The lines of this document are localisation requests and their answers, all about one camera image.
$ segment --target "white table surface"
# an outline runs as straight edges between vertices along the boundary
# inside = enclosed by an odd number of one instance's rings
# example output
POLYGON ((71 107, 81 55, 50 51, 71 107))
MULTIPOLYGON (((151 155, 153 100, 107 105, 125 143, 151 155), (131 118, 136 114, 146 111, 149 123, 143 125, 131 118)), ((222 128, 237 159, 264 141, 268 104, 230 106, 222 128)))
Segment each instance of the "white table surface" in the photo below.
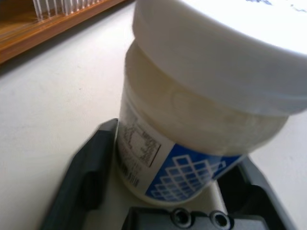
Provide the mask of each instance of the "white table surface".
MULTIPOLYGON (((35 230, 76 150, 118 117, 134 4, 102 13, 0 66, 0 229, 35 230)), ((298 229, 306 229, 307 113, 252 154, 298 229)), ((119 230, 130 194, 112 169, 103 207, 84 229, 119 230)), ((213 185, 189 209, 223 210, 213 185)))

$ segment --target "blue label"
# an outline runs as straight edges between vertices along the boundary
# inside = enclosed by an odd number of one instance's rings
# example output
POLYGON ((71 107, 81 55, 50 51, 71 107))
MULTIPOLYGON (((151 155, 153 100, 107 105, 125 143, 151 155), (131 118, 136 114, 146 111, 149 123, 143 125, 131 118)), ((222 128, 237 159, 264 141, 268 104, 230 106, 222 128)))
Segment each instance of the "blue label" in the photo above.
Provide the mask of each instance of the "blue label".
POLYGON ((146 195, 157 200, 178 202, 189 199, 241 156, 211 156, 174 145, 146 195))

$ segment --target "jar lid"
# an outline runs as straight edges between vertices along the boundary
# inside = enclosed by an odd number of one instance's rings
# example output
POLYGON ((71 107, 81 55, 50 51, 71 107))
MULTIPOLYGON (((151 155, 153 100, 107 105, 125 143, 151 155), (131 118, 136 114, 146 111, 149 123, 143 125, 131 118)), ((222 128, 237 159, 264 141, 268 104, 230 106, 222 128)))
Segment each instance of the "jar lid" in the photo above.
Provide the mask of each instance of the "jar lid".
POLYGON ((306 28, 305 0, 138 0, 133 22, 139 47, 171 78, 274 116, 307 108, 306 28))

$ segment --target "plastic jar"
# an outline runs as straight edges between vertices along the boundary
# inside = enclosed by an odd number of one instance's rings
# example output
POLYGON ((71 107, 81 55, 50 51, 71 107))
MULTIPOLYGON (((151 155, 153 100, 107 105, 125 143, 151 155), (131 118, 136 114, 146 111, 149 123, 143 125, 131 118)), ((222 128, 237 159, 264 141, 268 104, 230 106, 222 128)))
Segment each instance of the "plastic jar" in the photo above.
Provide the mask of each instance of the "plastic jar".
MULTIPOLYGON (((258 8, 250 3, 236 2, 258 8)), ((244 34, 240 21, 224 24, 219 5, 137 2, 118 165, 127 187, 149 203, 194 198, 307 107, 306 55, 244 34)))

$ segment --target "jar body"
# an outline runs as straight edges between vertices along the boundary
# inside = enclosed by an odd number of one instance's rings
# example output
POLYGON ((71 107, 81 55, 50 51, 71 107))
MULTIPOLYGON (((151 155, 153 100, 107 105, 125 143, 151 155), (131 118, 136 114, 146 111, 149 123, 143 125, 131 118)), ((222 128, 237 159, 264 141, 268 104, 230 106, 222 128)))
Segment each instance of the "jar body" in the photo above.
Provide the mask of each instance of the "jar body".
POLYGON ((130 190, 153 204, 194 198, 287 121, 195 94, 165 75, 136 43, 127 52, 125 70, 119 166, 130 190))

